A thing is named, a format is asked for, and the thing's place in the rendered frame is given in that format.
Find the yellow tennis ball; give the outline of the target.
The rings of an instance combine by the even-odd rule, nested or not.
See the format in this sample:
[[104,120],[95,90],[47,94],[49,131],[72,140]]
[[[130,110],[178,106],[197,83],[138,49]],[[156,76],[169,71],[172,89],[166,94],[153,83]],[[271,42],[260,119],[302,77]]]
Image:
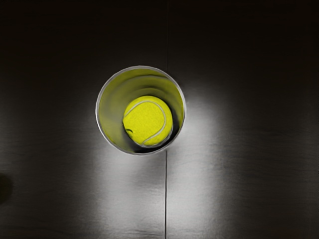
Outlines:
[[168,105],[155,96],[141,96],[124,111],[123,126],[128,136],[141,147],[156,147],[168,140],[173,117]]

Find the clear glass cup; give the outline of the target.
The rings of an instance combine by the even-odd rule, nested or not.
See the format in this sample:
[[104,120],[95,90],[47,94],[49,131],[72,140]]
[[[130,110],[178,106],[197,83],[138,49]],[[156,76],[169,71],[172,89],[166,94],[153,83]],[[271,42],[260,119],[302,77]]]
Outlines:
[[[157,146],[139,146],[123,126],[128,104],[142,96],[160,98],[172,113],[171,133]],[[95,116],[102,136],[111,146],[132,155],[153,154],[169,147],[180,134],[186,118],[186,102],[180,86],[168,73],[151,66],[132,66],[115,73],[103,85]]]

